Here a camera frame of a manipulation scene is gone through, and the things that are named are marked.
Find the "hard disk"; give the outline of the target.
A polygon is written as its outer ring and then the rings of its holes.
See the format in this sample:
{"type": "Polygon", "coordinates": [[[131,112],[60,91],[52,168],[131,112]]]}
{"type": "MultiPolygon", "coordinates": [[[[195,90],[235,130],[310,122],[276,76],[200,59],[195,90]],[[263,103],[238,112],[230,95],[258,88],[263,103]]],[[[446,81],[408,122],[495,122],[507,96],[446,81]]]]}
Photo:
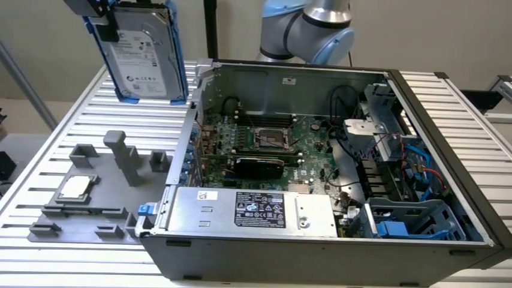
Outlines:
{"type": "Polygon", "coordinates": [[[142,100],[184,104],[190,89],[174,1],[110,0],[108,11],[118,21],[118,42],[100,40],[102,17],[82,17],[103,56],[118,100],[130,104],[142,100]]]}

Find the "blue installed disk caddy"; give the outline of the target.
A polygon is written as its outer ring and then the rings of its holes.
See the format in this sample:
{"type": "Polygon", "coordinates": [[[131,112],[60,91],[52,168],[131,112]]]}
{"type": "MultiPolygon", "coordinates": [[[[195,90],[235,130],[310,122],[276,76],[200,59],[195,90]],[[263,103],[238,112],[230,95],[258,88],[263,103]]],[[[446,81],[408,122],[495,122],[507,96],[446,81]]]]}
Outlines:
{"type": "Polygon", "coordinates": [[[382,221],[378,224],[378,234],[382,238],[408,238],[410,234],[404,222],[382,221]]]}

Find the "grey blue disk bay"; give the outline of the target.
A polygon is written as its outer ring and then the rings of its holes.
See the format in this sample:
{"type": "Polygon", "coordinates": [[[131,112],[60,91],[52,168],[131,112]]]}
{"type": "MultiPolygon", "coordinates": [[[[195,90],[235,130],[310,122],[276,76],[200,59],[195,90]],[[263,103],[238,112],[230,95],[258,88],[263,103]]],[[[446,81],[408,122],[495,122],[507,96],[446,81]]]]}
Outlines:
{"type": "Polygon", "coordinates": [[[395,202],[370,198],[358,214],[358,227],[364,238],[382,238],[382,221],[404,222],[410,240],[466,241],[467,236],[450,206],[442,200],[395,202]]]}

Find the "black stand pole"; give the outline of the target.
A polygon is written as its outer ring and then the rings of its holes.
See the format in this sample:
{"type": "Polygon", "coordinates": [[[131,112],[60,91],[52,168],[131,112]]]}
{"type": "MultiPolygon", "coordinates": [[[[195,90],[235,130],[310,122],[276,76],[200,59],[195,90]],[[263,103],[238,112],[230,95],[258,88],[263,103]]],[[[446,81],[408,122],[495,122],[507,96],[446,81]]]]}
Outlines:
{"type": "Polygon", "coordinates": [[[218,58],[218,0],[203,0],[203,9],[207,37],[207,54],[210,58],[218,58]]]}

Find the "grey metal slanted pole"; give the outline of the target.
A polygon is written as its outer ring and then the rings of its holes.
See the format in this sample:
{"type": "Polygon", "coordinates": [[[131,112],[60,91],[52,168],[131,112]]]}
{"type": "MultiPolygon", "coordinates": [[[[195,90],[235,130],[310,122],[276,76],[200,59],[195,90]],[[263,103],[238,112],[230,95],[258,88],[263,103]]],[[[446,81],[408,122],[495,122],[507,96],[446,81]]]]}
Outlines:
{"type": "Polygon", "coordinates": [[[4,65],[7,72],[10,73],[11,77],[14,78],[22,92],[26,95],[26,98],[28,99],[35,111],[38,112],[39,116],[42,117],[50,130],[55,130],[58,127],[56,118],[55,118],[47,104],[42,100],[42,98],[39,97],[38,92],[34,89],[34,87],[32,87],[16,61],[15,61],[15,58],[12,57],[10,50],[6,47],[2,40],[0,40],[0,62],[4,65]]]}

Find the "small black box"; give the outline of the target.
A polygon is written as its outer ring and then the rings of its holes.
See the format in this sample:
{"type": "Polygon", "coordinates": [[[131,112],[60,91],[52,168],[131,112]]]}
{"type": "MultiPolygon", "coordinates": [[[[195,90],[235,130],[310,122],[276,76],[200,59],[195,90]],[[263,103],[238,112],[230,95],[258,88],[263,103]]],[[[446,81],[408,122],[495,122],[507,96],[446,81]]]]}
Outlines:
{"type": "Polygon", "coordinates": [[[0,151],[0,181],[7,181],[16,169],[16,163],[6,151],[0,151]]]}

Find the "silver CPU chip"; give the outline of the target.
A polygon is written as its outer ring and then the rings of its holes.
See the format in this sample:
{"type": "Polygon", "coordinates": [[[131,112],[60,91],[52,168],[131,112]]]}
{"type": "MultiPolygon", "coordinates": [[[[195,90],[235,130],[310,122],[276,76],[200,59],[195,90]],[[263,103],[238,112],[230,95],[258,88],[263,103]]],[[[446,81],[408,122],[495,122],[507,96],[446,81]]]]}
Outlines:
{"type": "Polygon", "coordinates": [[[99,184],[98,175],[72,175],[64,181],[58,191],[59,201],[84,202],[90,198],[92,187],[99,184]]]}

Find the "grey parts rack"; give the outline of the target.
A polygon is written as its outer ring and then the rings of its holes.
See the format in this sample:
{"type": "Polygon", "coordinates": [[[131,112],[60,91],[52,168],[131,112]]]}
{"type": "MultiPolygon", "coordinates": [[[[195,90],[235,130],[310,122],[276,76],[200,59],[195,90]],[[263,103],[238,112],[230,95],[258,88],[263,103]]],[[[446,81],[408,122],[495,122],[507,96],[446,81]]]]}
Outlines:
{"type": "Polygon", "coordinates": [[[71,168],[47,204],[95,208],[126,208],[123,218],[70,215],[48,217],[42,213],[30,226],[31,242],[75,244],[138,245],[138,209],[142,204],[160,201],[172,157],[164,150],[152,150],[143,155],[127,143],[122,130],[110,130],[103,138],[107,152],[100,152],[92,144],[79,143],[74,147],[71,168]],[[99,184],[92,187],[84,202],[59,201],[58,191],[72,175],[98,175],[99,184]]]}

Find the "CPU socket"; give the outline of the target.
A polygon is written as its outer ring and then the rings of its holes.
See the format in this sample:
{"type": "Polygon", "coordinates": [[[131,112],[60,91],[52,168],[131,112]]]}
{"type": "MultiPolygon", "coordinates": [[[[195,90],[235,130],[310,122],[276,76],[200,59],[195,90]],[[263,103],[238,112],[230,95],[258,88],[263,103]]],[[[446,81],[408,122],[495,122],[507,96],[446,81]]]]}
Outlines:
{"type": "Polygon", "coordinates": [[[259,151],[294,150],[290,128],[258,127],[252,131],[251,149],[259,151]]]}

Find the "black graphics card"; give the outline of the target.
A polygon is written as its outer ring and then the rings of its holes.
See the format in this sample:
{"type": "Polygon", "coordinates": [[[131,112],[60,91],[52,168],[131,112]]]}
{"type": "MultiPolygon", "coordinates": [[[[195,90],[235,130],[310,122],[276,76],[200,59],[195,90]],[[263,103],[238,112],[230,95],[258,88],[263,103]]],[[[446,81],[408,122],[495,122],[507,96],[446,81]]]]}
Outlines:
{"type": "Polygon", "coordinates": [[[231,168],[238,179],[275,180],[282,178],[284,166],[284,161],[279,159],[239,157],[231,168]]]}

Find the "silver power supply unit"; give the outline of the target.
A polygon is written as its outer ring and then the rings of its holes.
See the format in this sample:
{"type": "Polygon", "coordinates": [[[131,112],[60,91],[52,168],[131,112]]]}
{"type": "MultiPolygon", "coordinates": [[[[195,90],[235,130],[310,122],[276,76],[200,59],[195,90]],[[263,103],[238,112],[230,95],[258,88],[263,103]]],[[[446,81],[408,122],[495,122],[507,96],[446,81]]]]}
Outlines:
{"type": "Polygon", "coordinates": [[[166,230],[204,237],[338,237],[327,195],[226,188],[180,187],[166,230]]]}

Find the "green motherboard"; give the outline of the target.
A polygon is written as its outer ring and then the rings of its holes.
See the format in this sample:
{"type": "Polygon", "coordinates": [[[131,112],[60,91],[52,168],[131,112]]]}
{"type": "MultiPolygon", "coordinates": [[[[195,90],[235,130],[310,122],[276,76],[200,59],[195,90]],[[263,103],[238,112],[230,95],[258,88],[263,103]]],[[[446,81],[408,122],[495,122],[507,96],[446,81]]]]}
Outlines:
{"type": "Polygon", "coordinates": [[[210,114],[202,127],[202,185],[210,188],[278,190],[312,194],[327,187],[326,177],[336,168],[332,131],[320,117],[298,115],[210,114]],[[258,127],[290,128],[294,150],[251,149],[258,127]],[[275,180],[238,179],[232,171],[239,157],[283,160],[284,173],[275,180]]]}

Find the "open black PC case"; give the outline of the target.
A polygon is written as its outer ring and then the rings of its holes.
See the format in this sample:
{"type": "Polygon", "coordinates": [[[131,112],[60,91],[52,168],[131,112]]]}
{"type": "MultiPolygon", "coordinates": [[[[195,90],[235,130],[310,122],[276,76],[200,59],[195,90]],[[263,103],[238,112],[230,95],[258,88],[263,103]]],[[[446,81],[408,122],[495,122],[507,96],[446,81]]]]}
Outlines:
{"type": "Polygon", "coordinates": [[[174,152],[155,219],[139,216],[136,235],[171,280],[427,287],[456,272],[488,269],[512,258],[508,228],[487,193],[512,192],[512,145],[451,79],[378,68],[204,60],[174,152]],[[296,85],[283,85],[294,77],[296,85]],[[362,116],[367,85],[391,86],[420,144],[398,161],[363,158],[343,123],[362,116]],[[210,114],[320,117],[332,131],[336,168],[327,187],[338,237],[235,238],[166,230],[180,187],[202,185],[202,127],[210,114]],[[364,238],[358,214],[370,198],[442,200],[466,241],[364,238]]]}

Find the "black box behind table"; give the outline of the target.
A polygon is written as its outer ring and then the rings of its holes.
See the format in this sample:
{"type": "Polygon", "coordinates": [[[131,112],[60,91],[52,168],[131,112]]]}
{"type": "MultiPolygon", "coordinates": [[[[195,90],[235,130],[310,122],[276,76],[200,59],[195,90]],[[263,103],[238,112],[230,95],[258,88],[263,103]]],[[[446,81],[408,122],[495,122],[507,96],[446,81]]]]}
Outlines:
{"type": "Polygon", "coordinates": [[[464,89],[462,90],[462,93],[483,114],[486,114],[490,110],[494,110],[499,102],[503,100],[502,94],[495,91],[464,89]]]}

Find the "aluminium frame profile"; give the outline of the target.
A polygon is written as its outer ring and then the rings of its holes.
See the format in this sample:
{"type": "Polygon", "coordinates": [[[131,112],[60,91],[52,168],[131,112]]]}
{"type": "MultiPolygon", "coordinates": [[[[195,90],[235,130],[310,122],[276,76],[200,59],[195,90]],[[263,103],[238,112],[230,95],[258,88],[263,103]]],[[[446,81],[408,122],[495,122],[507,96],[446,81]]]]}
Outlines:
{"type": "Polygon", "coordinates": [[[486,112],[486,118],[496,124],[512,124],[512,76],[506,74],[498,75],[488,90],[499,95],[499,100],[494,108],[486,112]],[[506,112],[495,112],[495,108],[499,105],[506,106],[506,112]]]}

